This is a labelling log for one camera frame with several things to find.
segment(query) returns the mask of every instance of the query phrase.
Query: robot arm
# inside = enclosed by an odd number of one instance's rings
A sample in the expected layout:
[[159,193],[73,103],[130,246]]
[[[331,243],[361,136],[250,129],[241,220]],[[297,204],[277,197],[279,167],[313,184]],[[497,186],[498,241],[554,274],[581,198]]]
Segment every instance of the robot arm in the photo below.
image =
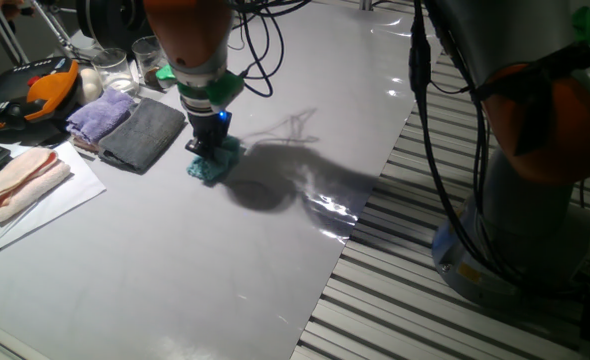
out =
[[228,133],[226,107],[244,88],[244,80],[227,71],[233,11],[225,0],[145,0],[144,6],[193,126],[186,148],[212,159]]
[[590,47],[573,45],[569,1],[425,3],[435,25],[456,45],[451,52],[463,59],[493,132],[520,176],[549,185],[589,177]]

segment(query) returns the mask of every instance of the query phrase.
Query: folded towel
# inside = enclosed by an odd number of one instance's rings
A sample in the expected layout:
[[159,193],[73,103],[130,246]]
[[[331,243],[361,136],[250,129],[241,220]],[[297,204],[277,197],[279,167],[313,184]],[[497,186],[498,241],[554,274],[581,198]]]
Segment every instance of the folded towel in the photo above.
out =
[[68,119],[66,129],[87,144],[97,144],[130,115],[133,99],[113,88],[106,88],[104,95],[77,110]]
[[92,153],[97,154],[97,152],[99,152],[99,146],[97,146],[97,144],[89,144],[77,136],[73,136],[73,145],[78,146],[82,150],[90,151]]
[[50,149],[34,148],[11,161],[0,171],[0,223],[39,200],[69,174],[70,167]]
[[222,146],[215,148],[215,160],[196,156],[186,171],[188,175],[210,182],[237,165],[240,156],[240,141],[232,136],[226,137]]
[[57,153],[47,148],[32,148],[13,159],[0,171],[0,198],[30,179],[46,172],[57,161]]
[[153,164],[184,127],[181,112],[143,99],[133,115],[100,140],[102,160],[137,173]]

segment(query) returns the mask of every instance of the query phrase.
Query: pink towel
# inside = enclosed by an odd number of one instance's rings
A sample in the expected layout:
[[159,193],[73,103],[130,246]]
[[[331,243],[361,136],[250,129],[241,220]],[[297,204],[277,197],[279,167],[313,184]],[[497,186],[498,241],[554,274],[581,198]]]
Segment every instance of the pink towel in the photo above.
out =
[[70,167],[50,149],[33,148],[0,171],[0,223],[39,200],[64,181]]

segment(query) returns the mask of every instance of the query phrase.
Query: purple towel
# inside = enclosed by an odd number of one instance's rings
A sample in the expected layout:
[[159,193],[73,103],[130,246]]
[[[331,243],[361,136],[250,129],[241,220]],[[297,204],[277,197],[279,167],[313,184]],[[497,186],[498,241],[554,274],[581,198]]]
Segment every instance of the purple towel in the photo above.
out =
[[134,103],[130,96],[109,87],[99,99],[71,115],[66,129],[88,144],[97,144],[130,116],[128,108]]

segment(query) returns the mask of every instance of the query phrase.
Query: yellow label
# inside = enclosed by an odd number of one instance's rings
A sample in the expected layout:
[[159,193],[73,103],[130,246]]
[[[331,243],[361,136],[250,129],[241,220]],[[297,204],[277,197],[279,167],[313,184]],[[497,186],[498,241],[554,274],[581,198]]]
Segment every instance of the yellow label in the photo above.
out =
[[482,273],[473,269],[465,262],[462,262],[459,265],[459,268],[457,268],[457,273],[474,282],[475,284],[479,283],[479,279],[482,276]]

